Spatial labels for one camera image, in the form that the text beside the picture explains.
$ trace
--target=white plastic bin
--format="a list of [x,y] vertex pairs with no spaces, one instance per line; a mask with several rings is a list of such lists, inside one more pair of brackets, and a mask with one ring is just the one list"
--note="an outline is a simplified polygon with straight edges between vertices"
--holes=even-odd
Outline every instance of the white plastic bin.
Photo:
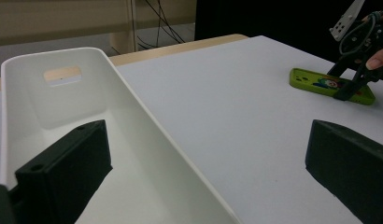
[[[47,71],[69,67],[81,76],[44,78]],[[113,170],[78,223],[240,223],[100,49],[23,55],[5,61],[1,72],[1,182],[8,188],[17,185],[14,172],[39,152],[77,126],[104,119]]]

